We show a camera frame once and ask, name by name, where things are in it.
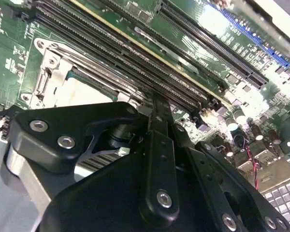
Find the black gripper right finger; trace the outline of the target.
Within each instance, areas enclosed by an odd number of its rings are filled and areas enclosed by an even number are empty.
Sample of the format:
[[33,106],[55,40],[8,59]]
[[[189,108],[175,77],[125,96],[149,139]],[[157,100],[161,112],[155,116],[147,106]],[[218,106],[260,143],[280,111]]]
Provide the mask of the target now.
[[193,145],[175,123],[170,133],[200,197],[207,232],[290,232],[288,221],[212,145]]

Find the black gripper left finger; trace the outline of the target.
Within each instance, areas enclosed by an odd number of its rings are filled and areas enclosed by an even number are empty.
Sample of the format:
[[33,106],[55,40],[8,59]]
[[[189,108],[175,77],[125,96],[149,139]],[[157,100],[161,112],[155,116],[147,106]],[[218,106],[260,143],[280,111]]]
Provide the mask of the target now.
[[129,155],[147,149],[174,152],[170,105],[153,97],[149,116],[126,102],[26,110],[11,124],[16,173],[42,215],[63,190]]

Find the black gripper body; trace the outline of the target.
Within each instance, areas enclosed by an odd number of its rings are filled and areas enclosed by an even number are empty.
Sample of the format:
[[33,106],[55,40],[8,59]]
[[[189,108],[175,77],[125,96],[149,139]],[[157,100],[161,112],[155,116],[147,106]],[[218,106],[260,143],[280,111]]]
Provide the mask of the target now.
[[42,232],[206,232],[200,197],[174,152],[147,149],[86,177],[56,196]]

